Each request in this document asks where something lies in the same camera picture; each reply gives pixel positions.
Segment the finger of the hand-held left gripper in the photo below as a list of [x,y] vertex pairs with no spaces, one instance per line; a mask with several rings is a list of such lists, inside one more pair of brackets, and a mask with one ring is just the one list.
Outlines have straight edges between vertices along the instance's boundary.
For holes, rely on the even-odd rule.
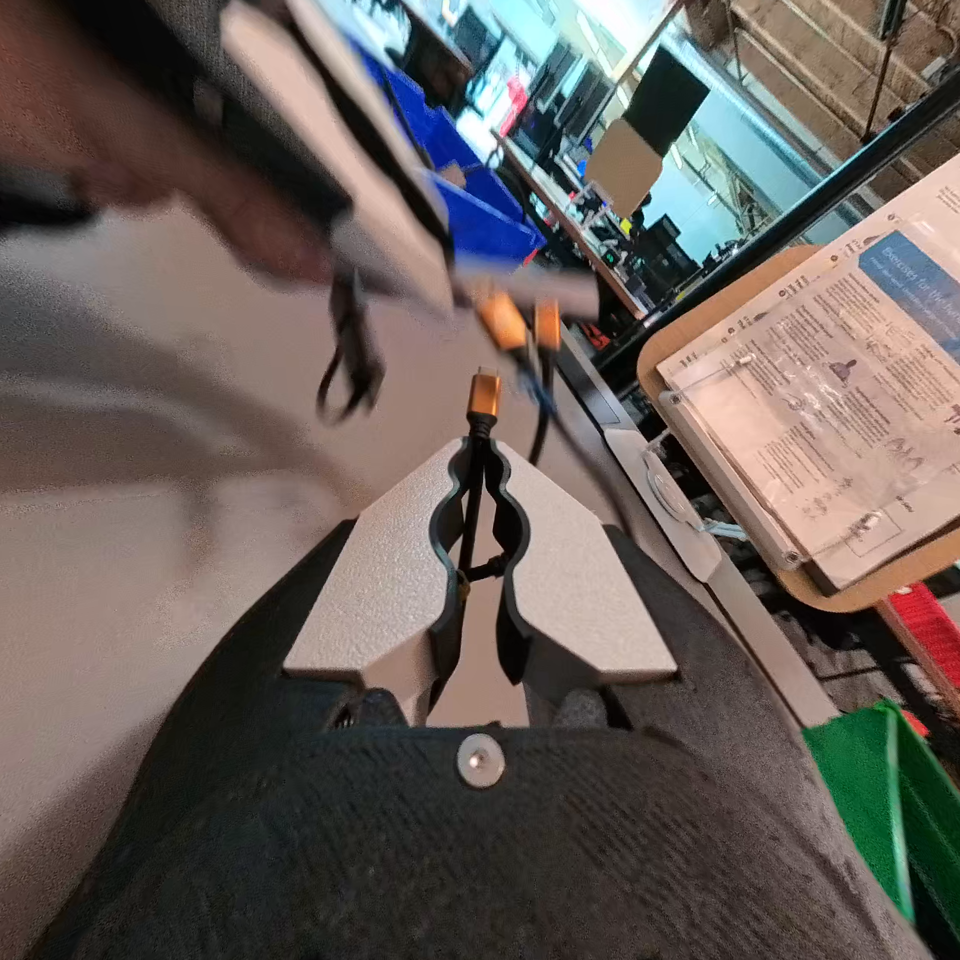
[[420,282],[449,267],[449,235],[427,232],[366,158],[290,29],[250,3],[229,2],[221,14],[221,40],[226,54],[350,199],[349,212],[328,227],[339,264]]
[[419,151],[388,72],[369,69],[364,51],[355,49],[321,3],[287,1],[285,8],[291,34],[362,153],[427,233],[449,233],[449,213],[435,188],[433,168]]

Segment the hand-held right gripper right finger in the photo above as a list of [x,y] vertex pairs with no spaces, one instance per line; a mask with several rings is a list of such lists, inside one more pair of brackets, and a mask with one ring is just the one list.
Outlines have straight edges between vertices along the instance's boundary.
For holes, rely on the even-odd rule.
[[486,492],[504,557],[496,649],[506,678],[558,706],[573,690],[637,686],[678,670],[597,515],[499,440]]

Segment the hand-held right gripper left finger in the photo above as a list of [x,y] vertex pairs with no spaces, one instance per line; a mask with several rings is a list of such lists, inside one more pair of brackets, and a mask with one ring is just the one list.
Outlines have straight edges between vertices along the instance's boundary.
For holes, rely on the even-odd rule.
[[283,662],[293,677],[387,690],[424,726],[459,660],[450,549],[463,527],[469,442],[455,438],[363,510]]

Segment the blue plastic bin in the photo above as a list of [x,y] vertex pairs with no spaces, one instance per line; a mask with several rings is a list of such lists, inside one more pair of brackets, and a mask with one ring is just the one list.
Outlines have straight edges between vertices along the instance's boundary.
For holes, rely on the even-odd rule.
[[430,106],[425,91],[369,44],[351,32],[343,37],[387,99],[416,157],[429,160],[422,179],[442,199],[456,256],[512,268],[530,263],[546,245],[544,235],[462,137],[449,112]]

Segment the grey usb hub with cable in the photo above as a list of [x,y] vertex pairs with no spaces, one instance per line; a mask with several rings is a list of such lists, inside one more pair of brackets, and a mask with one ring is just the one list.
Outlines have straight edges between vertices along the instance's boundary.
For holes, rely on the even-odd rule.
[[503,302],[520,313],[557,306],[560,315],[578,320],[595,318],[599,309],[597,283],[584,271],[543,267],[509,271],[491,261],[473,260],[429,271],[421,282],[367,268],[340,270],[329,301],[334,349],[316,394],[317,416],[326,425],[342,424],[360,408],[371,410],[378,402],[387,365],[368,319],[367,294],[445,326],[470,315],[489,328],[484,315]]

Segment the green plastic bin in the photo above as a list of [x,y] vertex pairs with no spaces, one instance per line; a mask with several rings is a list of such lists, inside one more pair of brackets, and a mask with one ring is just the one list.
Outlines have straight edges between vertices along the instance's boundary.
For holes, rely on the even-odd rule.
[[935,958],[959,957],[959,795],[889,700],[803,732],[846,831]]

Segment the person's left hand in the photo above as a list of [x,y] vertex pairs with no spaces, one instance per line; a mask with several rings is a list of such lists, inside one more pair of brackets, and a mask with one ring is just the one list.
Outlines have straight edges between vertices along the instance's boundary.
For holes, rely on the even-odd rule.
[[255,171],[145,92],[50,2],[2,2],[2,166],[93,210],[177,200],[248,271],[329,285],[324,236]]

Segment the wooden background desk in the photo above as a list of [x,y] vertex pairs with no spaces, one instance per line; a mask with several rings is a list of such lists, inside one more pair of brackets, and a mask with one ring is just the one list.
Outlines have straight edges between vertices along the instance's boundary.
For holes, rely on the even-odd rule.
[[572,217],[573,207],[570,197],[561,187],[539,167],[523,150],[510,139],[501,136],[495,130],[491,133],[497,147],[501,150],[505,162],[520,176],[529,191],[533,193],[554,218],[556,226],[576,246],[589,263],[594,273],[606,283],[630,316],[641,325],[646,324],[651,315],[651,307],[642,297],[632,294],[624,279],[609,266],[603,258],[598,242]]

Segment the beige board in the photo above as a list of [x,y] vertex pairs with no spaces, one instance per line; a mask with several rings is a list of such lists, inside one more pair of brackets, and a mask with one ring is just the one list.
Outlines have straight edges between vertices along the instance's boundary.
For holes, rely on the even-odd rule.
[[623,118],[607,127],[585,164],[585,184],[618,217],[631,218],[663,171],[664,162]]

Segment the black hanging panel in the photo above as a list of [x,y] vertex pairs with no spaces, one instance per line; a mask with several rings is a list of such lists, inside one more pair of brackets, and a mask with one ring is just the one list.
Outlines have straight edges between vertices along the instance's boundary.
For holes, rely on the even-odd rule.
[[623,118],[663,159],[709,96],[710,88],[662,45],[644,71]]

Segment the black metal frame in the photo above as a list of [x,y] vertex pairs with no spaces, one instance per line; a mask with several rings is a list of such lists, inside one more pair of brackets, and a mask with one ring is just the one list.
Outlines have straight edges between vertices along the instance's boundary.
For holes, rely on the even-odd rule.
[[726,259],[690,293],[676,298],[667,308],[655,311],[653,318],[641,329],[620,336],[598,353],[593,364],[599,376],[616,393],[631,389],[637,378],[636,367],[642,348],[654,334],[784,250],[956,114],[958,108],[959,67],[955,66],[931,92],[870,138],[866,145]]

